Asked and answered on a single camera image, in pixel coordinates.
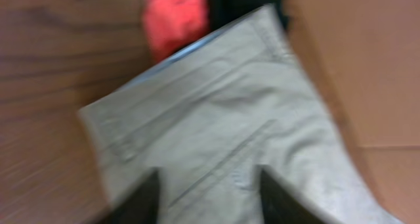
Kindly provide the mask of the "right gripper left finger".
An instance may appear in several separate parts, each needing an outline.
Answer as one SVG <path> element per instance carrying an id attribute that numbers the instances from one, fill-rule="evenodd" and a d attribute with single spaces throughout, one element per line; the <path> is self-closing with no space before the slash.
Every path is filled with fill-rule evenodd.
<path id="1" fill-rule="evenodd" d="M 157 224 L 160 200 L 159 170 L 155 169 L 112 211 L 94 224 Z"/>

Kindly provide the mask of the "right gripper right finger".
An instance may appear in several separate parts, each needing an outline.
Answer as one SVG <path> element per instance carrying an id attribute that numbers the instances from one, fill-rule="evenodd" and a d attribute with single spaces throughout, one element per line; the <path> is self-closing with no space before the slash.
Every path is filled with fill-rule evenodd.
<path id="1" fill-rule="evenodd" d="M 267 166 L 259 167 L 259 196 L 264 224 L 326 224 L 331 218 L 304 202 Z"/>

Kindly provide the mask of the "light khaki shorts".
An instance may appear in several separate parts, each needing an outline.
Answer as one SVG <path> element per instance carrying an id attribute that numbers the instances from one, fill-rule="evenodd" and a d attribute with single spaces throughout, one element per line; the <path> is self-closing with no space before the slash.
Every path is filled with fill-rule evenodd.
<path id="1" fill-rule="evenodd" d="M 112 209 L 158 169 L 158 223 L 264 223 L 267 166 L 330 223 L 397 222 L 351 162 L 273 6 L 79 114 Z"/>

